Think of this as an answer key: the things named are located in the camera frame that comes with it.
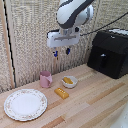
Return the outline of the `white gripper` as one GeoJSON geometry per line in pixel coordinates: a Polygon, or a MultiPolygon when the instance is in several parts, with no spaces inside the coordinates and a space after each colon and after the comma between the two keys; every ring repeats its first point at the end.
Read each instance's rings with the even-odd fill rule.
{"type": "MultiPolygon", "coordinates": [[[[47,33],[47,46],[50,48],[69,46],[77,44],[80,39],[80,29],[57,29],[47,33]]],[[[71,49],[66,49],[66,55],[70,54],[71,49]]],[[[54,57],[58,57],[58,51],[53,52],[54,57]]]]}

